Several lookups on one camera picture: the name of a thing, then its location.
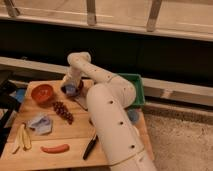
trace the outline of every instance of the red grapes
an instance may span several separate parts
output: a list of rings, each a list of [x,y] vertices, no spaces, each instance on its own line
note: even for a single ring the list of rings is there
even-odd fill
[[[67,107],[63,104],[63,102],[56,101],[53,103],[53,109],[57,115],[66,119],[69,124],[73,122],[73,115],[68,111]]]

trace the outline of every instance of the wooden table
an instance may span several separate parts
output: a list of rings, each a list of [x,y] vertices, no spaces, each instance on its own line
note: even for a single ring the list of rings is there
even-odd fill
[[[55,92],[54,98],[46,106],[38,106],[31,99],[32,89],[42,83],[52,85]],[[99,142],[96,144],[88,159],[86,161],[82,159],[84,150],[94,133],[94,127],[89,123],[88,112],[61,92],[60,83],[60,81],[35,81],[28,85],[25,99],[12,125],[11,132],[0,159],[0,170],[39,170],[104,166],[108,164]],[[85,90],[92,84],[91,80],[84,80]],[[73,114],[74,122],[72,125],[69,125],[67,121],[61,119],[53,111],[52,102],[56,100],[62,101]],[[11,154],[18,127],[21,123],[27,122],[39,112],[47,114],[53,120],[52,133],[38,136],[35,135],[34,131],[28,129],[32,140],[32,149],[28,151],[19,149],[16,154]],[[150,157],[154,159],[142,112],[140,116],[140,121],[136,124],[136,127],[139,129],[141,140]],[[41,146],[52,147],[64,143],[70,145],[70,150],[64,153],[48,154],[40,150]]]

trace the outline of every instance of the knife handle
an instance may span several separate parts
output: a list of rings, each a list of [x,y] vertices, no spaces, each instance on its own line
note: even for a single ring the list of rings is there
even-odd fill
[[[90,152],[92,151],[93,147],[95,146],[96,144],[96,141],[97,141],[97,136],[95,138],[93,138],[89,144],[87,145],[87,148],[84,152],[84,156],[83,156],[83,159],[86,160],[88,155],[90,154]]]

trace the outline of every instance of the hot dog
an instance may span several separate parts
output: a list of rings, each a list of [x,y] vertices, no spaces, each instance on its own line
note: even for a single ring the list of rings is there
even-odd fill
[[[56,147],[41,147],[41,150],[45,153],[63,153],[68,151],[70,146],[68,144],[62,144]]]

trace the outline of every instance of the green container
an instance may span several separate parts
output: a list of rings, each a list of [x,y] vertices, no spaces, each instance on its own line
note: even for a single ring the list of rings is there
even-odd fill
[[[143,84],[139,74],[118,73],[120,76],[130,81],[136,89],[135,101],[129,108],[141,108],[145,104]]]

